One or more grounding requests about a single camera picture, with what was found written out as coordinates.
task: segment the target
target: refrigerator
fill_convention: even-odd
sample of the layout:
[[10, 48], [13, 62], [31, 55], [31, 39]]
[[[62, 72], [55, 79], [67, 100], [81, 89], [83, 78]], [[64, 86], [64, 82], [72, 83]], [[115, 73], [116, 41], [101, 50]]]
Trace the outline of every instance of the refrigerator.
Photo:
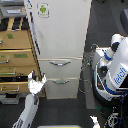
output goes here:
[[91, 0], [24, 0], [47, 99], [77, 98]]

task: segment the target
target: refrigerator drawer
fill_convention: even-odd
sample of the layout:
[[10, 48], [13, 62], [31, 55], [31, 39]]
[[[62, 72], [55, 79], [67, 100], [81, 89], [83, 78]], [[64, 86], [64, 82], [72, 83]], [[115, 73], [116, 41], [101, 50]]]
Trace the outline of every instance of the refrigerator drawer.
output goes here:
[[47, 78], [79, 77], [82, 59], [70, 60], [43, 60], [38, 61], [40, 69]]
[[33, 70], [35, 71], [35, 75], [39, 75], [36, 65], [0, 67], [0, 77], [28, 76]]
[[79, 79], [53, 79], [45, 84], [47, 99], [77, 98]]
[[7, 6], [0, 7], [3, 16], [6, 17], [25, 17], [26, 12], [22, 12], [24, 6]]
[[35, 65], [31, 49], [27, 50], [0, 50], [1, 66]]
[[31, 48], [28, 32], [2, 31], [0, 32], [0, 49], [26, 49]]
[[0, 93], [29, 92], [28, 82], [3, 82], [0, 83]]

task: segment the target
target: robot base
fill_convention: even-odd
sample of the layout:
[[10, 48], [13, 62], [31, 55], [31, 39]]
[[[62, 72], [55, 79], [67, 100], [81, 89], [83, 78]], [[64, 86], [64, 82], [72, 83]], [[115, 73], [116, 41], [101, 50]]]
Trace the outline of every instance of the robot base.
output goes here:
[[119, 101], [116, 99], [112, 99], [111, 101], [107, 101], [106, 99], [104, 99], [97, 91], [96, 89], [96, 82], [95, 82], [95, 76], [94, 76], [94, 71], [93, 71], [93, 76], [92, 76], [92, 89], [93, 89], [93, 95], [96, 98], [96, 100], [103, 105], [104, 107], [116, 107], [119, 104]]

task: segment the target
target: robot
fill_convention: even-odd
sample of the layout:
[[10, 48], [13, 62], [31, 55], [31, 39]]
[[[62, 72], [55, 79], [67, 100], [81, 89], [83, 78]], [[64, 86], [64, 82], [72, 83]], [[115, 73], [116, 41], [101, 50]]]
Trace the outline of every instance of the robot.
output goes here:
[[[123, 10], [120, 20], [124, 31], [128, 34], [127, 10]], [[128, 37], [114, 34], [111, 46], [96, 48], [92, 69], [93, 92], [102, 103], [117, 105], [128, 91]]]
[[25, 108], [21, 113], [18, 121], [13, 125], [12, 128], [30, 128], [32, 121], [36, 115], [39, 105], [39, 98], [37, 93], [44, 88], [44, 84], [47, 82], [45, 75], [42, 81], [34, 80], [35, 72], [32, 71], [28, 75], [28, 88], [31, 94], [28, 94], [25, 100]]

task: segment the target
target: black floor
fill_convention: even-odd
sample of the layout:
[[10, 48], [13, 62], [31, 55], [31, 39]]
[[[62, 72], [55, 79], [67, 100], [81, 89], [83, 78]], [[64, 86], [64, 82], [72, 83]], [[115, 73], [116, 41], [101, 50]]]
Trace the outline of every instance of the black floor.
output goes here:
[[[128, 0], [125, 0], [124, 3], [121, 3], [120, 0], [105, 1], [104, 4], [100, 4], [98, 1], [92, 0], [85, 52], [91, 51], [92, 44], [100, 47], [109, 46], [111, 37], [115, 33], [126, 36], [120, 23], [120, 12], [128, 8]], [[83, 88], [84, 82], [81, 81], [80, 86]], [[105, 119], [99, 110], [88, 109], [86, 100], [91, 102], [91, 98], [87, 99], [86, 95], [80, 91], [77, 99], [47, 100], [40, 98], [40, 105], [32, 128], [41, 125], [79, 125], [83, 128], [92, 128], [93, 123], [90, 119], [92, 115], [98, 117], [101, 128], [103, 128]], [[0, 128], [12, 127], [24, 109], [24, 101], [25, 99], [21, 98], [18, 105], [0, 103]]]

